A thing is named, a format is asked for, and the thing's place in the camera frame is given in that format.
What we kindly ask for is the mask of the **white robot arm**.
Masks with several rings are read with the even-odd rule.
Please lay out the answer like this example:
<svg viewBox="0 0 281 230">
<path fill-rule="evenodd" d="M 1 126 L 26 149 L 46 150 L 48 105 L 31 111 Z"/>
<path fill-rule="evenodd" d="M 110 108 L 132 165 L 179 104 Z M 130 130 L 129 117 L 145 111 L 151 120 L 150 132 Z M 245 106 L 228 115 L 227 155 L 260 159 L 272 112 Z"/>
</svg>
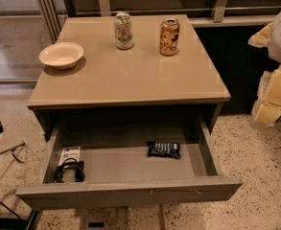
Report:
<svg viewBox="0 0 281 230">
<path fill-rule="evenodd" d="M 269 57 L 279 63 L 272 73 L 265 71 L 260 79 L 257 101 L 251 111 L 253 120 L 264 126 L 273 126 L 281 118 L 281 12 L 248 44 L 257 48 L 268 48 Z"/>
</svg>

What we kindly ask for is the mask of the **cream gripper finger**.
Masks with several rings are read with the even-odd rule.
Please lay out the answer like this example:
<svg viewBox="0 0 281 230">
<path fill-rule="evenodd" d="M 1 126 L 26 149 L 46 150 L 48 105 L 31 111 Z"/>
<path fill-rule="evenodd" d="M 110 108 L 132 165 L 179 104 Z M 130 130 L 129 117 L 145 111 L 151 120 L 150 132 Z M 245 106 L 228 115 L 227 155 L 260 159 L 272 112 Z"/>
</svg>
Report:
<svg viewBox="0 0 281 230">
<path fill-rule="evenodd" d="M 251 114 L 261 124 L 272 126 L 281 117 L 281 22 L 272 22 L 254 34 L 248 44 L 267 47 L 269 57 L 280 63 L 272 73 L 265 71 L 260 79 Z"/>
</svg>

